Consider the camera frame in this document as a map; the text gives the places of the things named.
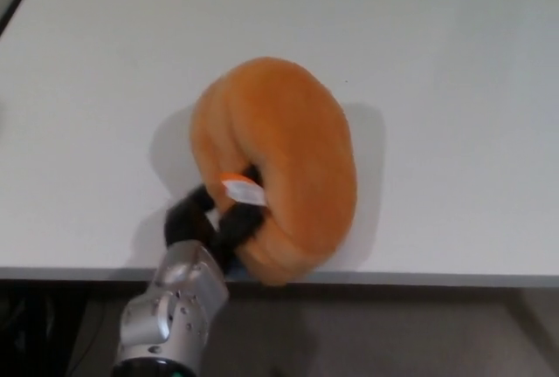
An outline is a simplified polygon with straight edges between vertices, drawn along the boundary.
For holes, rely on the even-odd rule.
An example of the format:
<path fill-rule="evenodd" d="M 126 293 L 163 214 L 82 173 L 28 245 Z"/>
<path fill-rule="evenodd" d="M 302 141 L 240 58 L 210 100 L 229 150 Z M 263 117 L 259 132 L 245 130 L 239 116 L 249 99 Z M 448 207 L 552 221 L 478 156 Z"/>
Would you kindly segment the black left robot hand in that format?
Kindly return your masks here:
<path fill-rule="evenodd" d="M 199 185 L 167 210 L 163 235 L 168 247 L 188 240 L 201 242 L 227 274 L 240 264 L 235 250 L 256 236 L 266 217 L 258 205 L 235 202 L 213 226 L 207 213 L 216 207 L 207 187 Z"/>

